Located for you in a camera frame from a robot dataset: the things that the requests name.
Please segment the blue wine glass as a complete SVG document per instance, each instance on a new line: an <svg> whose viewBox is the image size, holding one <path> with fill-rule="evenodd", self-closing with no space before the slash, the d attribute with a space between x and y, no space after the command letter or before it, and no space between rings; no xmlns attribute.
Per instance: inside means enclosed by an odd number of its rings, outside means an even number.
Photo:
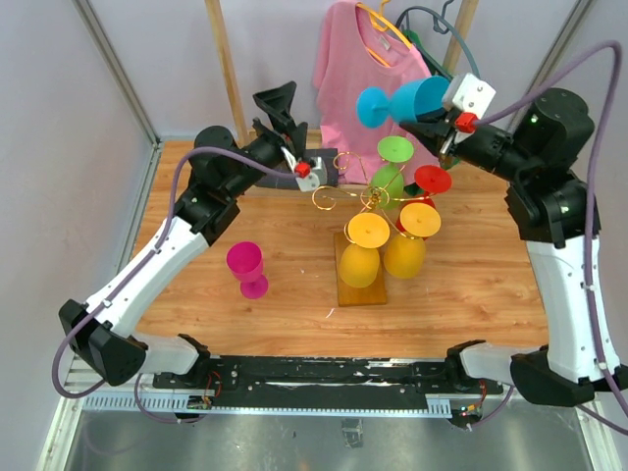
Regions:
<svg viewBox="0 0 628 471"><path fill-rule="evenodd" d="M396 124L416 122L418 116L443 107L442 98L449 84L448 79L433 76L405 83L392 94L379 87L368 87L356 100L357 118L369 129L382 126L387 118Z"/></svg>

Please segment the magenta wine glass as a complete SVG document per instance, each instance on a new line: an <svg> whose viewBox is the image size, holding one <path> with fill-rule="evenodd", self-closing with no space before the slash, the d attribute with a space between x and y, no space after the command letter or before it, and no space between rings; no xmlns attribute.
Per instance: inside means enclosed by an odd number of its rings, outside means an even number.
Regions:
<svg viewBox="0 0 628 471"><path fill-rule="evenodd" d="M242 241L230 248L226 263L233 276L239 281L241 294L247 299L263 297L269 288L264 275L261 248L252 241Z"/></svg>

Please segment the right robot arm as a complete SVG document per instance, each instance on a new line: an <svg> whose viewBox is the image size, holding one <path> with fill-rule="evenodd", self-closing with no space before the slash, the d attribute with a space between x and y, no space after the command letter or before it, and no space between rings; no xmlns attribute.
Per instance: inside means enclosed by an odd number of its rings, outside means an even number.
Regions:
<svg viewBox="0 0 628 471"><path fill-rule="evenodd" d="M443 152L508 183L505 202L526 244L547 317L549 342L536 348L470 340L450 348L445 382L465 393L480 379L513 385L531 403L574 407L614 383L627 387L627 367L614 352L605 317L590 324L585 262L587 186L571 170L594 132L586 102L551 88L537 97L513 133L481 125L453 143L457 113L439 109L402 123L432 154Z"/></svg>

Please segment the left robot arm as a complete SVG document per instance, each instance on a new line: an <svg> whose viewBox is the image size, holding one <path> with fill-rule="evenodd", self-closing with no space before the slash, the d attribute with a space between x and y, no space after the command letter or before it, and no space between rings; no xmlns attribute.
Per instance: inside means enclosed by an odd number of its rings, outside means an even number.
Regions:
<svg viewBox="0 0 628 471"><path fill-rule="evenodd" d="M187 387L203 386L210 364L199 357L191 339L141 338L138 321L153 300L195 257L212 246L236 218L238 197L269 175L311 191L321 183L321 165L304 157L307 124L290 114L296 84L254 94L270 124L253 122L256 137L238 147L224 127L203 130L194 147L178 163L191 168L184 191L171 188L167 216L157 234L105 287L84 302L68 300L59 317L69 347L112 387L135 374L175 373Z"/></svg>

